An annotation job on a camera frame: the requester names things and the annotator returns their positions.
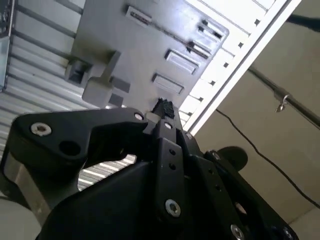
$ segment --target white slatted ceiling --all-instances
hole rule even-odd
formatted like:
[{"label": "white slatted ceiling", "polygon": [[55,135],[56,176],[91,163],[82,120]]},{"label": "white slatted ceiling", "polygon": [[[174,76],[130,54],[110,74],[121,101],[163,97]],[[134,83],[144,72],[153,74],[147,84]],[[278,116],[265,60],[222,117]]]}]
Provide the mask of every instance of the white slatted ceiling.
[{"label": "white slatted ceiling", "polygon": [[[214,56],[200,80],[195,84],[189,96],[180,106],[183,119],[183,129],[189,131],[197,118],[202,114],[209,102],[215,97],[223,84],[231,76],[233,69],[246,56],[257,39],[257,32],[263,33],[266,22],[270,22],[275,11],[269,12],[274,6],[274,0],[186,0],[199,11],[208,15],[224,27],[229,35],[222,49]],[[284,0],[275,6],[278,9]]]},{"label": "white slatted ceiling", "polygon": [[[85,0],[71,0],[80,8]],[[19,0],[11,37],[6,90],[0,93],[0,158],[11,123],[33,112],[96,108],[82,100],[83,89],[64,81],[81,15],[53,0]],[[83,189],[134,162],[128,156],[80,173]]]}]

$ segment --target screw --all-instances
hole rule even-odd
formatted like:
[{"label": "screw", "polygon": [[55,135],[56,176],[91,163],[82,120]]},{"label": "screw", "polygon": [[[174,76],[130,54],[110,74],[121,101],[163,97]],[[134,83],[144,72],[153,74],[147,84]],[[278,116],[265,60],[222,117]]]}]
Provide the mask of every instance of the screw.
[{"label": "screw", "polygon": [[178,203],[172,199],[168,199],[165,201],[165,210],[170,214],[172,217],[178,218],[181,214],[181,209]]},{"label": "screw", "polygon": [[291,233],[289,232],[289,229],[288,228],[284,228],[283,229],[285,235],[288,237],[288,239],[294,239],[294,237],[291,235]]},{"label": "screw", "polygon": [[237,240],[245,240],[244,233],[241,231],[241,229],[237,225],[234,225],[234,224],[231,225],[231,232]]},{"label": "screw", "polygon": [[193,139],[194,137],[191,135],[191,133],[189,133],[189,132],[187,132],[186,134],[185,134],[187,137],[188,137],[188,139]]},{"label": "screw", "polygon": [[31,125],[31,132],[40,137],[44,137],[51,134],[52,130],[51,127],[49,127],[49,125],[43,122],[36,122]]},{"label": "screw", "polygon": [[212,151],[211,153],[212,153],[213,157],[215,158],[215,160],[221,159],[220,156],[218,155],[218,153],[216,153],[215,151]]},{"label": "screw", "polygon": [[167,129],[172,129],[172,126],[169,123],[165,122],[164,125],[166,126]]},{"label": "screw", "polygon": [[140,121],[142,121],[142,120],[144,119],[144,117],[143,117],[141,114],[139,114],[139,113],[135,113],[135,114],[134,114],[134,117],[135,117],[136,119],[140,120]]}]

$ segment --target white wall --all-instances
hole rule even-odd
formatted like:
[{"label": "white wall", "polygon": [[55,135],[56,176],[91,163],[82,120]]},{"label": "white wall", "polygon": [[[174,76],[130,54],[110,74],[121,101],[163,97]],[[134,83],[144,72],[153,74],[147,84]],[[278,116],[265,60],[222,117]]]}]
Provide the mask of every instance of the white wall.
[{"label": "white wall", "polygon": [[39,232],[40,225],[31,211],[17,203],[0,199],[1,240],[35,240]]},{"label": "white wall", "polygon": [[[320,17],[319,0],[303,0],[296,14]],[[320,115],[320,34],[285,23],[254,62],[255,67]],[[292,107],[275,113],[274,94],[245,73],[218,107],[314,201],[320,202],[320,131]],[[195,138],[201,148],[239,146],[248,154],[242,177],[287,222],[313,209],[269,163],[217,112]]]},{"label": "white wall", "polygon": [[320,210],[313,210],[302,215],[292,222],[290,226],[296,232],[300,240],[318,240],[320,239]]}]

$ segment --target wire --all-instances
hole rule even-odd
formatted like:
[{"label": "wire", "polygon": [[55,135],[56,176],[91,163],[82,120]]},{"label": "wire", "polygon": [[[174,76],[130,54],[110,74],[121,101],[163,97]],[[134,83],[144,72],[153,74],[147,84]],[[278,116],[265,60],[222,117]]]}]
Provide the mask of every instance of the wire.
[{"label": "wire", "polygon": [[264,160],[266,160],[269,164],[271,164],[275,169],[277,169],[288,181],[289,183],[295,188],[295,190],[297,190],[297,192],[299,194],[302,195],[302,197],[304,197],[306,200],[308,200],[310,203],[312,203],[314,206],[316,206],[318,209],[320,209],[320,204],[318,204],[316,201],[312,200],[310,197],[308,197],[295,183],[294,181],[291,180],[291,178],[280,168],[278,167],[273,161],[271,161],[269,158],[267,158],[266,156],[264,156],[262,153],[259,152],[259,150],[257,149],[257,147],[253,144],[252,141],[250,141],[250,139],[242,132],[240,131],[240,129],[234,124],[234,122],[231,120],[231,118],[229,116],[227,116],[226,114],[224,114],[222,111],[216,109],[216,111],[221,114],[222,116],[224,116],[226,119],[229,120],[229,122],[231,123],[231,125],[235,128],[235,130],[237,130],[237,132],[244,137],[245,140],[247,140],[247,142],[253,147],[254,151],[260,156],[262,157]]}]

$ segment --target metal plate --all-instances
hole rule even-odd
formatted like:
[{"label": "metal plate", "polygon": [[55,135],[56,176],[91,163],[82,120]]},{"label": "metal plate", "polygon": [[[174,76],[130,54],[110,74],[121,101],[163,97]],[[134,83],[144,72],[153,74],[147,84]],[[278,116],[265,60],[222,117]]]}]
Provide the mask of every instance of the metal plate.
[{"label": "metal plate", "polygon": [[[129,6],[151,17],[152,22],[186,41],[205,38],[198,31],[198,26],[208,17],[184,0],[95,0],[88,1],[85,5],[71,54],[89,63],[103,66],[108,62],[108,54],[115,50],[120,51],[121,57],[113,75],[129,82],[131,88],[129,94],[120,91],[114,93],[124,98],[125,106],[148,112],[152,110],[158,98],[165,98],[179,107],[222,42],[215,46],[215,51],[206,60],[194,52],[188,52],[182,43],[154,27],[138,24],[137,21],[126,17]],[[224,34],[228,34],[226,28],[221,26],[220,29]],[[198,64],[198,69],[190,74],[166,61],[169,50],[192,59]],[[168,77],[185,90],[177,95],[155,86],[153,76],[156,73]]]}]

